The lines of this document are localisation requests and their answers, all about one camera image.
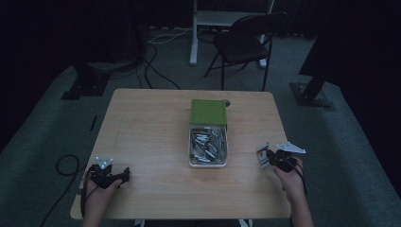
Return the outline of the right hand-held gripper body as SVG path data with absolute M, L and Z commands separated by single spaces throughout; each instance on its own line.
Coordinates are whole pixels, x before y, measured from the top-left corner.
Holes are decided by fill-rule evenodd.
M 299 148 L 290 142 L 277 145 L 276 147 L 276 151 L 267 150 L 269 163 L 285 172 L 290 172 L 297 165 L 297 160 L 292 156 L 293 153 L 306 153 L 305 149 Z

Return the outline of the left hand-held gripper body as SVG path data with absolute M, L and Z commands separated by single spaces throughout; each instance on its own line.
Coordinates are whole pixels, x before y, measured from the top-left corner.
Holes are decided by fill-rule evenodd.
M 127 181 L 127 170 L 113 175 L 113 158 L 103 159 L 96 157 L 96 162 L 90 167 L 91 180 L 99 187 L 106 189 L 117 180 Z

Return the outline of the white sachet with coloured print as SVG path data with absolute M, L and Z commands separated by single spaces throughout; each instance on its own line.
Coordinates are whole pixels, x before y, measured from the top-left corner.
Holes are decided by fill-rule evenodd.
M 270 144 L 267 143 L 256 150 L 256 155 L 262 168 L 270 165 L 270 160 L 268 157 L 269 146 Z

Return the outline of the white box with green lid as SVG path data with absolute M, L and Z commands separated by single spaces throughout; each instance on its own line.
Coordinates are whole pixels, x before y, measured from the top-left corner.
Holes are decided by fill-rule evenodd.
M 227 134 L 227 112 L 222 100 L 193 99 L 191 101 L 191 126 L 225 126 Z

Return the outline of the person's left hand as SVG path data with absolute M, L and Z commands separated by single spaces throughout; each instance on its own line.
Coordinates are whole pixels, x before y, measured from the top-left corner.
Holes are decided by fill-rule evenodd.
M 85 202 L 85 212 L 89 209 L 107 209 L 114 192 L 122 184 L 121 180 L 112 183 L 108 188 L 103 189 L 92 180 L 87 182 L 87 197 Z

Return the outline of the person's right hand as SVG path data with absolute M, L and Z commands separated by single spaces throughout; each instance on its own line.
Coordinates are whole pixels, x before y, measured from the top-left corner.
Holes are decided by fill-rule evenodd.
M 305 186 L 303 181 L 304 170 L 303 162 L 301 159 L 297 158 L 297 165 L 290 172 L 282 171 L 276 166 L 274 166 L 272 170 L 279 178 L 282 187 L 287 193 L 287 197 L 296 197 L 300 196 L 301 194 L 305 195 Z

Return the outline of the black folding chair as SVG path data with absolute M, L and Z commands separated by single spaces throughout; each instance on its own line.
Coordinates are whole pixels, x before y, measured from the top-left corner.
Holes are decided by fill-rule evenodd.
M 213 38 L 217 50 L 204 76 L 220 69 L 220 88 L 225 86 L 225 68 L 242 64 L 244 69 L 252 61 L 266 61 L 261 91 L 266 89 L 270 68 L 272 37 L 285 27 L 288 14 L 283 11 L 272 14 L 244 16 L 236 20 L 227 32 Z

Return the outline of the black stand with base plate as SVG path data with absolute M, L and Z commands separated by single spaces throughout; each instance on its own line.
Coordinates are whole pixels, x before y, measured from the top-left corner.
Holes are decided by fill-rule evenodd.
M 79 100 L 82 96 L 103 96 L 110 74 L 95 70 L 85 61 L 73 63 L 77 77 L 61 100 Z
M 309 51 L 299 72 L 303 76 L 311 76 L 308 84 L 291 82 L 292 93 L 299 106 L 323 107 L 330 109 L 333 103 L 323 93 L 323 85 L 331 77 L 332 65 L 323 51 L 313 46 Z

